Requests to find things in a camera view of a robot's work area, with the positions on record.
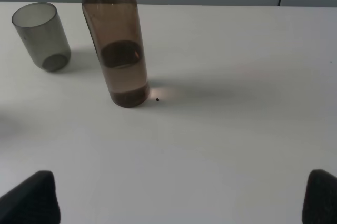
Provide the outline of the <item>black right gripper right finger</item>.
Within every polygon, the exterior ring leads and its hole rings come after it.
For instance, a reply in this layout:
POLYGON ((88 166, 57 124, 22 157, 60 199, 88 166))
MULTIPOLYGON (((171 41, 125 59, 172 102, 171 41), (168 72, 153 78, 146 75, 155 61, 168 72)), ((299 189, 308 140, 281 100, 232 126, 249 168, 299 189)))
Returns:
POLYGON ((309 174, 302 222, 336 224, 336 177, 323 169, 309 174))

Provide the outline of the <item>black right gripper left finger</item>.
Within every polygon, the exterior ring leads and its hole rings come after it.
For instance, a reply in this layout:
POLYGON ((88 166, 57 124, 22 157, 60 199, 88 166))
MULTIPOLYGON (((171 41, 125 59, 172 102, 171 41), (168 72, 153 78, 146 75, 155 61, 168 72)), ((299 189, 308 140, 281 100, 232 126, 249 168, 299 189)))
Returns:
POLYGON ((1 223, 60 222, 61 211, 51 171, 38 171, 1 196, 1 223))

